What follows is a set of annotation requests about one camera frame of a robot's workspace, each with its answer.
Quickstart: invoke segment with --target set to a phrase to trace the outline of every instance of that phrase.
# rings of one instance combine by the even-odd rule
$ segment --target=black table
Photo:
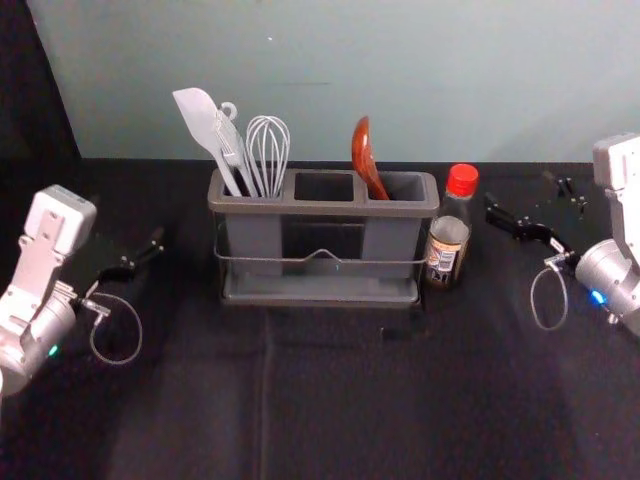
[[[447,165],[418,168],[444,184]],[[590,166],[551,168],[589,191],[589,220],[606,235]],[[481,166],[464,283],[430,294],[422,314],[222,307],[209,162],[0,166],[5,284],[31,197],[50,183],[98,193],[95,230],[123,244],[168,225],[166,254],[121,292],[143,320],[141,357],[100,364],[80,318],[60,354],[5,401],[0,476],[638,478],[638,342],[571,280],[566,325],[540,331],[528,295],[548,252],[484,223],[485,190],[530,210],[542,169]],[[553,282],[541,288],[558,312]],[[381,327],[408,328],[416,315],[430,337],[380,342]]]

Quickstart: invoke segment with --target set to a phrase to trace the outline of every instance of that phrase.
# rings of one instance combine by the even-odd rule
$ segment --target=blue light
[[[591,291],[591,298],[593,298],[593,300],[598,304],[598,305],[604,305],[605,303],[607,303],[607,299],[604,297],[604,295],[602,295],[600,292],[598,292],[597,290],[592,290]]]

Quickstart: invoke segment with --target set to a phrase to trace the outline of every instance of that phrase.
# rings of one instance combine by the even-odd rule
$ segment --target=whisk
[[[260,195],[277,197],[280,195],[291,148],[287,124],[278,117],[259,115],[249,122],[245,140],[246,158]]]

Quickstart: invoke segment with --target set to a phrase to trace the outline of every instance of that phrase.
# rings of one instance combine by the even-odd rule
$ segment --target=utensil holder
[[[383,172],[375,200],[350,170],[288,169],[278,198],[233,197],[214,171],[208,202],[223,300],[406,305],[418,301],[424,232],[439,197],[428,173]]]

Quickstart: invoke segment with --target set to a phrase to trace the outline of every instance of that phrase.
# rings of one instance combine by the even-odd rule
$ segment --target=wall
[[[171,91],[281,116],[291,158],[589,161],[640,130],[640,2],[31,0],[84,157],[207,158]]]

